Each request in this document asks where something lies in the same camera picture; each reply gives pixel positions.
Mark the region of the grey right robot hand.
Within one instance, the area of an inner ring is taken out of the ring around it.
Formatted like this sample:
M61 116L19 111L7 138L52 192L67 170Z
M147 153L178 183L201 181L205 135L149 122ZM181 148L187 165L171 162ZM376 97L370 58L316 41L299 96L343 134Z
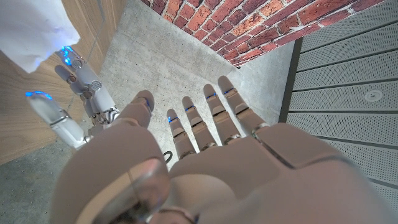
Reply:
M86 114L93 123L88 134L85 134L81 126L48 93L39 90L28 91L25 96L32 109L63 142L79 149L97 132L108 128L120 111L97 74L76 51L70 46L64 46L57 55L63 65L57 65L55 72L82 100Z

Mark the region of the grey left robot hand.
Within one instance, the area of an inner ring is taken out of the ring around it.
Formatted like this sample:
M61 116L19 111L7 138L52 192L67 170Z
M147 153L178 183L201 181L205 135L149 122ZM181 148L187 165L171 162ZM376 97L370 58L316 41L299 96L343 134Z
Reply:
M196 152L174 111L178 161L167 167L149 131L154 97L140 91L112 125L70 158L50 223L396 223L397 214L342 153L286 123L267 124L230 80L204 86L222 145Z

